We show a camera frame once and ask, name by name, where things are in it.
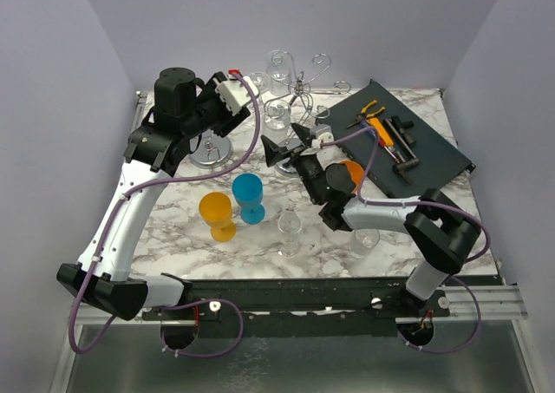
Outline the tall chrome glass rack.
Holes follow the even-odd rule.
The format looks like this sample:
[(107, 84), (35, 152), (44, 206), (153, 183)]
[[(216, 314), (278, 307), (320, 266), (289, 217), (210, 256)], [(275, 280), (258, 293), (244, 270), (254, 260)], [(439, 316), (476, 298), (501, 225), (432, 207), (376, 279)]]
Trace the tall chrome glass rack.
[(285, 133), (266, 130), (264, 127), (264, 105), (270, 100), (284, 99), (290, 104), (291, 113), (296, 104), (300, 105), (302, 114), (297, 122), (306, 127), (312, 122), (322, 121), (330, 116), (330, 111), (324, 105), (315, 104), (315, 98), (318, 95), (346, 95), (350, 92), (352, 86), (349, 82), (340, 80), (334, 82), (333, 86), (328, 89), (314, 88), (313, 83), (331, 67), (331, 57), (324, 53), (314, 55), (311, 62), (317, 68), (317, 72), (313, 76), (306, 76), (302, 70), (297, 69), (291, 53), (282, 49), (277, 50), (283, 51), (290, 59), (291, 83), (287, 95), (275, 96), (268, 90), (258, 98), (258, 107), (262, 115), (261, 134), (279, 145), (286, 145), (288, 148), (292, 148), (299, 144), (299, 141), (297, 141), (297, 137), (292, 131), (291, 124)]

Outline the tall clear flute glass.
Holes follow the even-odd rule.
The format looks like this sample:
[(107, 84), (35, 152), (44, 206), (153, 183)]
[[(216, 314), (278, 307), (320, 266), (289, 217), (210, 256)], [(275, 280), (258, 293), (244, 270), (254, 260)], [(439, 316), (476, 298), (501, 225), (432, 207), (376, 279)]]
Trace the tall clear flute glass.
[(261, 71), (251, 72), (249, 74), (253, 84), (257, 87), (260, 95), (264, 94), (270, 89), (271, 79), (265, 73)]

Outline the clear wine glass front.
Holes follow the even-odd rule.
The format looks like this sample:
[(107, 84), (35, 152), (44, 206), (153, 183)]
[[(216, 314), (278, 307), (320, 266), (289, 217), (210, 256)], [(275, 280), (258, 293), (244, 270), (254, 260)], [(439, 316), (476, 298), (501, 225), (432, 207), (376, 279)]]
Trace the clear wine glass front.
[(301, 245), (303, 221), (292, 211), (285, 211), (277, 221), (278, 230), (281, 233), (281, 246), (278, 253), (287, 259), (297, 255)]

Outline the orange plastic goblet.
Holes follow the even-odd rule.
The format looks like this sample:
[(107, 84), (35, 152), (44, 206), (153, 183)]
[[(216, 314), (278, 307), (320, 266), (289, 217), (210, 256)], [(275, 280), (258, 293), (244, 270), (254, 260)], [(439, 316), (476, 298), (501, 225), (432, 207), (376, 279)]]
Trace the orange plastic goblet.
[(341, 188), (344, 191), (349, 190), (350, 194), (356, 194), (358, 188), (363, 183), (365, 178), (364, 169), (356, 162), (352, 160), (342, 160), (340, 161), (342, 166), (345, 166), (349, 173), (349, 179), (345, 174), (340, 175)]

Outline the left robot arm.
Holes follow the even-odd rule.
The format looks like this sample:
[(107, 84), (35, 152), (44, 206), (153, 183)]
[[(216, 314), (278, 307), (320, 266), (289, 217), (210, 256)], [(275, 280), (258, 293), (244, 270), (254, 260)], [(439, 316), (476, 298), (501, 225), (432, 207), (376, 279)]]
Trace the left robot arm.
[(121, 319), (147, 307), (162, 307), (171, 318), (192, 309), (186, 285), (171, 275), (134, 278), (135, 248), (179, 164), (195, 150), (206, 131), (227, 136), (250, 114), (257, 86), (238, 70), (214, 74), (203, 82), (190, 70), (169, 68), (154, 84), (154, 105), (129, 135), (121, 177), (95, 236), (74, 264), (60, 266), (56, 279), (75, 300)]

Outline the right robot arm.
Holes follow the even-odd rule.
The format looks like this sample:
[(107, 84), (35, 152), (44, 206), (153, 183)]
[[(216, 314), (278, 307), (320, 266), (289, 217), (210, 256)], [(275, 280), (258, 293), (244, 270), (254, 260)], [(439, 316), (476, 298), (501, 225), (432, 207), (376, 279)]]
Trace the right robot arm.
[(294, 148), (262, 136), (267, 166), (280, 161), (293, 166), (311, 202), (320, 206), (323, 223), (333, 231), (376, 229), (409, 235), (423, 259), (409, 275), (399, 306), (411, 317), (421, 315), (435, 290), (471, 260), (470, 252), (485, 231), (483, 225), (438, 189), (404, 199), (362, 197), (361, 185), (354, 182), (346, 166), (332, 163), (322, 167), (317, 157), (317, 150), (335, 146), (337, 141), (319, 138), (298, 123), (292, 127), (301, 141)]

